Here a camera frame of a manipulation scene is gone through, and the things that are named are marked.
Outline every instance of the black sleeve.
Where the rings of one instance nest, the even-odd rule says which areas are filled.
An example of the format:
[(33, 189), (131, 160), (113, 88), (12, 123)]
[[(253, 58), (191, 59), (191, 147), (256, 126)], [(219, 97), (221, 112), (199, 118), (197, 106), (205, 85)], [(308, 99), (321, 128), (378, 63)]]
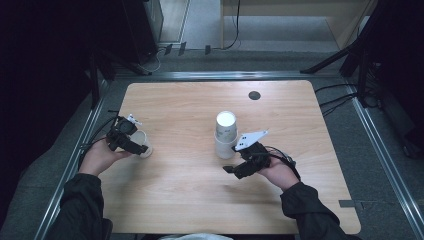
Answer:
[(60, 212), (45, 239), (101, 239), (103, 196), (98, 177), (77, 174), (64, 187)]
[(296, 219), (302, 240), (348, 239), (337, 216), (318, 199), (315, 188), (299, 182), (280, 197), (284, 215)]

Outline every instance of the table hole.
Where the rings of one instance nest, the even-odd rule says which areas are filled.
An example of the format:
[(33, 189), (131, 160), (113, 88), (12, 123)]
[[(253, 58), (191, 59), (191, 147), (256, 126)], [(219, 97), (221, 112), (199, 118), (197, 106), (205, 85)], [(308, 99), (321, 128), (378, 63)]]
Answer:
[(261, 98), (261, 94), (259, 92), (256, 91), (251, 91), (249, 93), (249, 98), (252, 100), (258, 100), (259, 98)]

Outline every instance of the metal frame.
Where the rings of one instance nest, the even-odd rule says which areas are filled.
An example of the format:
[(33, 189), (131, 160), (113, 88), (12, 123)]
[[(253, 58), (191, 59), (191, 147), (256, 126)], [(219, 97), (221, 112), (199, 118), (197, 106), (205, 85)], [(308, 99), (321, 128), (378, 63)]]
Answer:
[[(347, 87), (349, 93), (356, 92), (355, 88), (350, 86)], [(375, 152), (380, 160), (381, 166), (386, 173), (386, 176), (392, 185), (392, 188), (405, 212), (406, 218), (411, 225), (412, 230), (415, 233), (417, 239), (424, 239), (424, 219), (423, 215), (418, 207), (418, 204), (414, 200), (411, 192), (407, 185), (402, 179), (390, 153), (388, 152), (383, 139), (380, 137), (377, 128), (369, 114), (368, 109), (362, 107), (361, 102), (358, 99), (353, 99), (353, 105), (358, 113), (358, 116), (371, 140)]]

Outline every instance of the white cup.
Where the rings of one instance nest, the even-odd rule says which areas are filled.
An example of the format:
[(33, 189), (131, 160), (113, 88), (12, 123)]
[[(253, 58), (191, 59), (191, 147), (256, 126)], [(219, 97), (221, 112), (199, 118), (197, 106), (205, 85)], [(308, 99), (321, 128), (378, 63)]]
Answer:
[(139, 131), (133, 133), (130, 136), (130, 139), (131, 139), (132, 142), (137, 143), (140, 146), (144, 145), (144, 146), (147, 147), (146, 152), (140, 154), (141, 158), (147, 158), (152, 154), (153, 147), (152, 147), (152, 144), (150, 143), (149, 139), (147, 138), (147, 134), (145, 132), (139, 130)]
[(232, 142), (224, 143), (219, 141), (215, 133), (215, 153), (216, 155), (218, 155), (218, 157), (222, 159), (230, 159), (234, 157), (236, 153), (233, 151), (232, 147), (234, 147), (236, 144), (237, 144), (237, 135)]
[(216, 116), (216, 138), (223, 143), (231, 143), (237, 138), (236, 116), (223, 111)]

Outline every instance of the gray floor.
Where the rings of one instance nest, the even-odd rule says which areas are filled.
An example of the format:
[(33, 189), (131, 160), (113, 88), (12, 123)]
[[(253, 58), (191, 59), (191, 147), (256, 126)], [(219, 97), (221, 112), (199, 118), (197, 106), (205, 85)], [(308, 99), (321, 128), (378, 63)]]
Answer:
[[(204, 42), (199, 42), (201, 48), (204, 48)], [(249, 79), (251, 79), (252, 76), (260, 76), (258, 73), (262, 71), (280, 71), (279, 74), (285, 76), (280, 80), (308, 79), (314, 88), (344, 83), (344, 79), (337, 73), (343, 59), (313, 76), (298, 73), (299, 69), (322, 61), (334, 51), (336, 50), (319, 51), (315, 49), (306, 52), (294, 50), (272, 52), (269, 49), (263, 51), (215, 50), (211, 54), (205, 55), (201, 50), (188, 50), (181, 56), (177, 50), (168, 55), (161, 52), (158, 54), (161, 61), (160, 68), (151, 77), (139, 77), (125, 69), (119, 69), (117, 80), (111, 83), (96, 122), (99, 125), (113, 114), (108, 110), (119, 110), (125, 90), (132, 82), (225, 81), (228, 79), (213, 77), (213, 72), (247, 71), (252, 72), (249, 75)], [(158, 62), (152, 59), (144, 67), (155, 69), (158, 67)], [(194, 73), (188, 77), (186, 72)], [(172, 73), (173, 79), (169, 78), (169, 73)], [(346, 93), (346, 89), (343, 87), (328, 89), (318, 93), (317, 98), (319, 102), (325, 102)], [(36, 235), (48, 203), (90, 114), (89, 107), (90, 97), (87, 97), (65, 126), (55, 145), (25, 172), (10, 205), (6, 223), (1, 229), (0, 239), (32, 239)], [(415, 201), (423, 209), (424, 192), (421, 190), (421, 186), (424, 183), (422, 178), (424, 162), (405, 157), (402, 144), (382, 111), (370, 109), (369, 112), (399, 173)], [(416, 239), (353, 104), (349, 102), (338, 108), (325, 117), (325, 121), (361, 221), (362, 229), (359, 236), (362, 239)], [(134, 239), (134, 234), (113, 234), (112, 239), (130, 240)]]

